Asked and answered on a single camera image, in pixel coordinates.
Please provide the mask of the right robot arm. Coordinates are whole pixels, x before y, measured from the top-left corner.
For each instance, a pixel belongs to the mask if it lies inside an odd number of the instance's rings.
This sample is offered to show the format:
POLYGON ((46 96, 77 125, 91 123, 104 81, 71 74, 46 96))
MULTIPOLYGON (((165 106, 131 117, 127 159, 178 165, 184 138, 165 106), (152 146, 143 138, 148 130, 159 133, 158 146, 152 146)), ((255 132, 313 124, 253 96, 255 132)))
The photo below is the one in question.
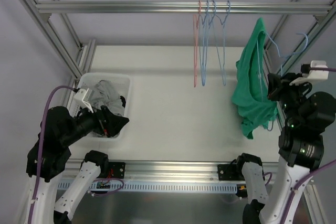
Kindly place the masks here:
POLYGON ((320 165, 322 133, 335 121, 335 98, 322 91, 308 97, 311 89, 308 75, 268 74, 267 98, 280 102, 286 116, 278 140, 277 175, 268 193, 261 159, 247 153, 238 156, 234 173, 245 181, 248 199, 243 223, 292 223, 309 180, 334 164, 320 165))

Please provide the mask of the green tank top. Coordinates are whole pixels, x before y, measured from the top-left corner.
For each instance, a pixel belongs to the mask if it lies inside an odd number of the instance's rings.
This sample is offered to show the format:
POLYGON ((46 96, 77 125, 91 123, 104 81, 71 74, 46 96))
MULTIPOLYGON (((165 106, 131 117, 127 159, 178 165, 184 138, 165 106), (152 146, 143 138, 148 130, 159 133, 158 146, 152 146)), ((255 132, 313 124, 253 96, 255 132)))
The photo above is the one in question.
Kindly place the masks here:
POLYGON ((263 18, 256 21, 253 32, 236 62, 237 85, 231 101, 237 106, 242 117, 241 131, 249 140, 253 131, 263 126, 265 129, 276 119, 277 104, 267 99, 267 87, 263 76, 263 53, 266 26, 263 18))

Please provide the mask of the black tank top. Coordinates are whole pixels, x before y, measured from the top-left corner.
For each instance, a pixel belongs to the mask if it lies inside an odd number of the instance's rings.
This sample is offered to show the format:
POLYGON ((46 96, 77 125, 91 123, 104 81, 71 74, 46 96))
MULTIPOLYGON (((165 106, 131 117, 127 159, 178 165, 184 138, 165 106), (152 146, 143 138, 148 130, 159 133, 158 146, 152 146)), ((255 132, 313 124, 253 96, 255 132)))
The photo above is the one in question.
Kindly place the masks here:
POLYGON ((122 106, 125 108, 125 106, 126 106, 126 99, 125 99, 125 97, 121 95, 120 96, 120 100, 122 102, 122 106))

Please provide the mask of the pink hanger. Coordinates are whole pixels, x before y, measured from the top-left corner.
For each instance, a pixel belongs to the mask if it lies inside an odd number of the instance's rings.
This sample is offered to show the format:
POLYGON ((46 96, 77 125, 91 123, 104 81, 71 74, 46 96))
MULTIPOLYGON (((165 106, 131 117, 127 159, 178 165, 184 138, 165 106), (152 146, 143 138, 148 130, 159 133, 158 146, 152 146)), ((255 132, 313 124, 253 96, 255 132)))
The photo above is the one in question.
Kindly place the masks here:
POLYGON ((199 15, 201 14, 202 3, 198 1, 197 14, 193 15, 193 86, 197 86, 197 59, 198 59, 198 32, 199 32, 199 15))

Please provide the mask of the dark grey tank top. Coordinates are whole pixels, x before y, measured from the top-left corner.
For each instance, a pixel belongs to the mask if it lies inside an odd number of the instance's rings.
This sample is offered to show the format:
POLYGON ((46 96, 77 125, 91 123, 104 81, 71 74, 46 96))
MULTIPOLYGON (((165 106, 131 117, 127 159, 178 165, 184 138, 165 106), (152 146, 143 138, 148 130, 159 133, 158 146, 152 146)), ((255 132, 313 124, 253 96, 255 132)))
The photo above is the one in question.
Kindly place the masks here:
POLYGON ((122 106, 120 95, 111 81, 101 80, 89 88, 93 90, 89 100, 93 108, 101 109, 101 106, 105 105, 113 114, 124 115, 125 108, 122 106))

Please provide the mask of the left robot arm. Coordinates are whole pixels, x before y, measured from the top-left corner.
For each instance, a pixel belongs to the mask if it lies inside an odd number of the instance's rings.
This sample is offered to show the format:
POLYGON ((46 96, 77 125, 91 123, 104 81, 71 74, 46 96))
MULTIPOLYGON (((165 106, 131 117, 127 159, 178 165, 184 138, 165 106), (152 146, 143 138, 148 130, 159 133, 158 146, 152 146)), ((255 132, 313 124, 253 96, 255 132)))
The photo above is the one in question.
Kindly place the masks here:
POLYGON ((75 117, 64 106, 47 109, 38 141, 27 155, 29 202, 25 223, 71 223, 91 184, 98 180, 109 182, 115 178, 115 172, 107 154, 91 150, 75 180, 57 200, 58 185, 71 157, 70 145, 90 133, 114 137, 128 122, 127 117, 111 113, 105 105, 92 112, 81 109, 75 117))

